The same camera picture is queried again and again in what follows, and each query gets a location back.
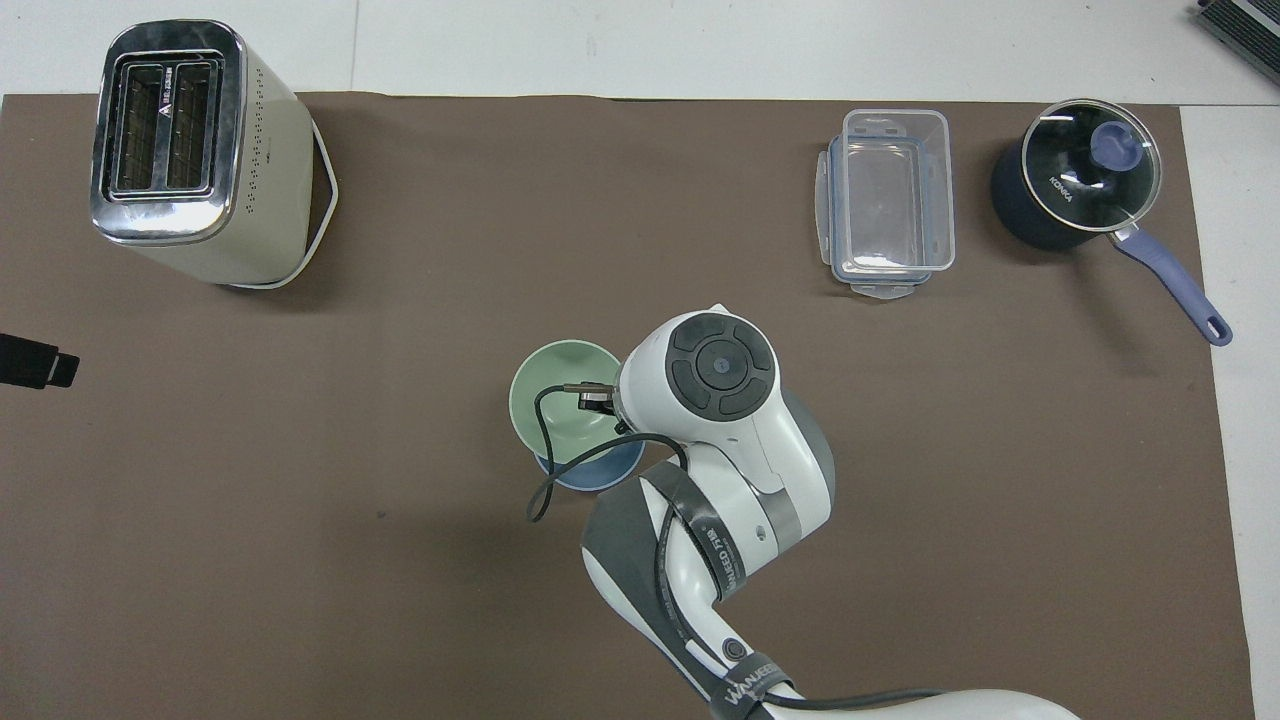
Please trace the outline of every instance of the blue lid knob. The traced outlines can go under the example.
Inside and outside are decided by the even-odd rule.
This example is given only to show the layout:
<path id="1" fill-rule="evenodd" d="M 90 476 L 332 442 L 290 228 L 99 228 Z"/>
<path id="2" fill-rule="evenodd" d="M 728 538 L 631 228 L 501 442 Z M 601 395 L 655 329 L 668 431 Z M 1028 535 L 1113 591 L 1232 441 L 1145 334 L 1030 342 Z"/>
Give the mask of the blue lid knob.
<path id="1" fill-rule="evenodd" d="M 1089 138 L 1089 159 L 1094 165 L 1126 173 L 1142 163 L 1142 142 L 1134 137 L 1129 123 L 1108 120 L 1093 129 Z"/>

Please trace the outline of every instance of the toaster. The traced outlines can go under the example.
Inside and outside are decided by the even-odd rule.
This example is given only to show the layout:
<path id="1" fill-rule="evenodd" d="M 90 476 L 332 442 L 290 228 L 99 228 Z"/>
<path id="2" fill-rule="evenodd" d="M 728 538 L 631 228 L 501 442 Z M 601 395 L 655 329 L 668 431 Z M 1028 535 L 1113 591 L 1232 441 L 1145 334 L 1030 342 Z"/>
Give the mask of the toaster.
<path id="1" fill-rule="evenodd" d="M 308 243 L 312 138 L 330 205 Z M 136 24 L 99 90 L 90 209 L 111 242 L 210 283 L 279 287 L 319 245 L 337 182 L 306 106 L 232 28 Z"/>

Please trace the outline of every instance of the gray strap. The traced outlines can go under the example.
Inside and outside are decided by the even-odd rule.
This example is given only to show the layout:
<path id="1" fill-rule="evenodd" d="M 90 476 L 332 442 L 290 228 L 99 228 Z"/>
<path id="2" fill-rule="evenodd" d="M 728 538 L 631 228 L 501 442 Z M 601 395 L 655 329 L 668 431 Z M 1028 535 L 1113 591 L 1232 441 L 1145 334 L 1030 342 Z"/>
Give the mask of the gray strap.
<path id="1" fill-rule="evenodd" d="M 753 652 L 741 662 L 730 667 L 724 679 L 716 687 L 710 697 L 712 717 L 716 720 L 746 720 L 746 716 L 760 705 L 764 693 L 778 683 L 790 683 L 768 655 Z"/>
<path id="2" fill-rule="evenodd" d="M 726 600 L 745 585 L 746 566 L 737 544 L 698 483 L 671 462 L 659 462 L 641 477 L 667 498 L 676 516 L 689 528 L 716 579 L 718 600 Z"/>

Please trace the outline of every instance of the silver toaster top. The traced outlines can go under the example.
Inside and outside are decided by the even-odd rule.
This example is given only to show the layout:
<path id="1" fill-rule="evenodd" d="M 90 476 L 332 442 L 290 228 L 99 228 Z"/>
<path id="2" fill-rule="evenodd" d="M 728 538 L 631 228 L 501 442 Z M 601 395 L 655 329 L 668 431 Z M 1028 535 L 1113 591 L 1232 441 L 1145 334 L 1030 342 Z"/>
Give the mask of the silver toaster top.
<path id="1" fill-rule="evenodd" d="M 90 209 L 124 245 L 200 242 L 236 197 L 248 50 L 214 20 L 159 20 L 120 33 L 97 100 Z"/>

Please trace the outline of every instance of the blue handle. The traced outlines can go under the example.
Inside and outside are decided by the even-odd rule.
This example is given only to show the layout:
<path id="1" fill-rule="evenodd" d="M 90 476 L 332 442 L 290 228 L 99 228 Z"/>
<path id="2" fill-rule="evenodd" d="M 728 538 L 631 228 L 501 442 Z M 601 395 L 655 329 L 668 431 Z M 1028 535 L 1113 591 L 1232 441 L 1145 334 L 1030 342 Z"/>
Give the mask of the blue handle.
<path id="1" fill-rule="evenodd" d="M 1187 316 L 1192 319 L 1204 340 L 1217 346 L 1231 342 L 1231 327 L 1226 324 L 1213 304 L 1204 297 L 1204 291 L 1196 284 L 1187 268 L 1183 268 L 1178 258 L 1174 258 L 1158 240 L 1146 231 L 1138 229 L 1137 225 L 1116 231 L 1111 237 L 1116 250 L 1156 273 L 1156 277 L 1183 307 Z"/>

